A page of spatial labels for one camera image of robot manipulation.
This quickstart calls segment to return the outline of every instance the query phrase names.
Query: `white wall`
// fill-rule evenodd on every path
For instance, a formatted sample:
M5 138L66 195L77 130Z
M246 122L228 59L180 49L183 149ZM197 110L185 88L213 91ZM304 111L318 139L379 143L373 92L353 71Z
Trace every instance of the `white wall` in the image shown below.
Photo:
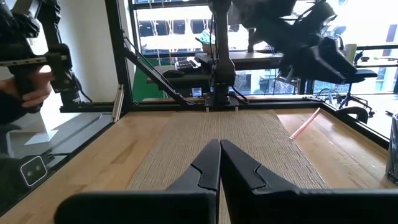
M61 0L60 6L60 34L71 50L75 75L93 101L113 101L118 79L105 2Z

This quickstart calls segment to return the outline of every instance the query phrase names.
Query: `human hand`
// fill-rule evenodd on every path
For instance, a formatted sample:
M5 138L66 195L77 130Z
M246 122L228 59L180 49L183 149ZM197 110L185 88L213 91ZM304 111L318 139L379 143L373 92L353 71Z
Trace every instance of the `human hand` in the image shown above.
M14 77L1 81L0 90L16 97L17 99L24 100L22 106L25 108L30 108L41 104L50 96L52 90L50 81L54 79L51 72L40 73L41 68L42 67L39 67L35 72L29 75L29 78L32 80L34 85L35 91L21 96L17 90Z

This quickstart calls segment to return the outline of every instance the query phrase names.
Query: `striped mat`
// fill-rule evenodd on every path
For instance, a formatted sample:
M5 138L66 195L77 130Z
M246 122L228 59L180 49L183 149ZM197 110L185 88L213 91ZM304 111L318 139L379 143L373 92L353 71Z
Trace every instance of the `striped mat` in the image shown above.
M328 184L279 121L274 111L174 113L129 184L160 190L177 179L211 139L228 139L267 168L305 189ZM223 193L220 223L229 223Z

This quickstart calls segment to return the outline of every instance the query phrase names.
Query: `desk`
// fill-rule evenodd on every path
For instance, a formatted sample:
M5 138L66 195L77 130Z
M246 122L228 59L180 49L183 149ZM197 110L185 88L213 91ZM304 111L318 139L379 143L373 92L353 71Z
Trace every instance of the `desk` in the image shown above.
M211 56L206 53L195 54L195 56L206 64L212 64ZM235 64L235 70L243 71L279 68L279 62L282 60L283 54L230 52L229 57Z
M289 133L314 111L275 110ZM173 113L126 115L1 217L0 223L49 224L60 202L77 192L126 189ZM396 187L384 178L387 151L324 111L296 142L332 188Z

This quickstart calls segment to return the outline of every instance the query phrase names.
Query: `pink straw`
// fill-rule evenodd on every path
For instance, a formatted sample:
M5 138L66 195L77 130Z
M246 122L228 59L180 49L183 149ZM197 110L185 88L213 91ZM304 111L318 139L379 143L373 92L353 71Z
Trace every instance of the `pink straw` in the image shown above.
M321 108L318 108L316 110L316 112L313 115L311 115L311 117L306 122L304 122L303 125L301 125L301 127L299 127L296 132L294 132L291 135L290 138L291 139L295 139L317 117L317 115L320 112L320 110L321 110Z

